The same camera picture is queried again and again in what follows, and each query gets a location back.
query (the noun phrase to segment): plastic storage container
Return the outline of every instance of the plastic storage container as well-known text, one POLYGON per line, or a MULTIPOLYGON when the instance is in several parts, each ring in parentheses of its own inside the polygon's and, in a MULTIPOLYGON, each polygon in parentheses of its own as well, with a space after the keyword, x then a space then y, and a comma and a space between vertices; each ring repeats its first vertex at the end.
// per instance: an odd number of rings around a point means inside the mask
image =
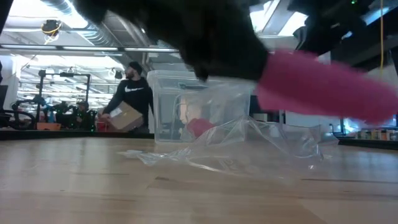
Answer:
MULTIPOLYGON (((190 140, 182 137, 187 123, 195 118, 205 118, 211 121, 211 118, 214 117, 214 108, 210 109, 207 106, 207 108, 194 108, 193 110, 192 105, 187 105, 186 103, 190 97, 212 86, 241 84, 237 80, 221 78, 209 79, 205 83, 197 80, 193 72, 161 70, 149 72, 147 81, 154 92, 154 134, 156 143, 189 142, 190 140)), ((234 110, 242 110, 240 113, 249 115, 251 92, 252 88, 248 85, 247 94, 244 94, 242 100, 234 102, 234 110)), ((221 125, 236 119, 232 118, 233 116, 230 112, 231 110, 224 110, 224 114, 221 116, 222 119, 218 120, 214 125, 221 125)))

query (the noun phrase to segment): wooden tabletop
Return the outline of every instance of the wooden tabletop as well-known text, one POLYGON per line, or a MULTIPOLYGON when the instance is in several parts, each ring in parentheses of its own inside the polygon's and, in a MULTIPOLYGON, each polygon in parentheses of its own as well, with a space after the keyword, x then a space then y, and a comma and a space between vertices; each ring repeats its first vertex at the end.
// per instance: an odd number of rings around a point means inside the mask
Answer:
POLYGON ((398 222, 398 151, 339 147, 287 185, 194 167, 148 167, 116 153, 153 140, 0 142, 0 223, 398 222))

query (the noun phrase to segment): black cap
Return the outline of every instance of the black cap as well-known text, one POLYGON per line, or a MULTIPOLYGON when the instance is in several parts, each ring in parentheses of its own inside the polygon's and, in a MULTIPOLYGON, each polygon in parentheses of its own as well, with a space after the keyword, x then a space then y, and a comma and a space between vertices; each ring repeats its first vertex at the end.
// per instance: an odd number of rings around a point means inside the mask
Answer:
POLYGON ((137 71, 138 75, 142 73, 142 67, 138 62, 130 62, 129 66, 132 67, 135 71, 137 71))

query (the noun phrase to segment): red object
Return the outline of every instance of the red object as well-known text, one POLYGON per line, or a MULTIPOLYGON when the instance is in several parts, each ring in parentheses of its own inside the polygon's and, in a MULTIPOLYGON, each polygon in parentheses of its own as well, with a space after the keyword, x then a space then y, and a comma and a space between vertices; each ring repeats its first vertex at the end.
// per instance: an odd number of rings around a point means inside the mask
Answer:
POLYGON ((107 132, 108 125, 105 122, 97 122, 97 132, 107 132))
POLYGON ((188 124, 187 124, 187 130, 191 132, 196 138, 201 136, 203 133, 205 133, 207 130, 214 128, 215 125, 210 123, 206 119, 196 119, 193 118, 188 124))
POLYGON ((303 52, 276 51, 257 86, 264 110, 357 118, 378 124, 398 111, 393 87, 364 78, 363 73, 334 63, 324 65, 303 52))

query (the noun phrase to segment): plastic bag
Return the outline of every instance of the plastic bag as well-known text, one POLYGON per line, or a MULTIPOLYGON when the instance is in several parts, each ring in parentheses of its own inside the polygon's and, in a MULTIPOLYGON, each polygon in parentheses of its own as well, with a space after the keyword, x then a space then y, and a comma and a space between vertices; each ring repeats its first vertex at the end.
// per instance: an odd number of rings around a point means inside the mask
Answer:
POLYGON ((255 121, 244 109, 246 90, 221 85, 192 95, 187 100, 188 122, 182 137, 193 142, 185 149, 167 154, 128 151, 123 155, 136 157, 148 166, 178 163, 225 174, 288 179, 314 170, 323 160, 322 147, 337 145, 337 139, 322 133, 320 126, 255 121), (201 116, 189 116, 203 107, 211 113, 202 110, 201 116))
POLYGON ((314 170, 323 160, 322 147, 337 144, 333 135, 325 139, 319 130, 319 126, 262 123, 245 116, 209 129, 186 149, 135 156, 148 166, 182 163, 226 174, 286 178, 314 170))

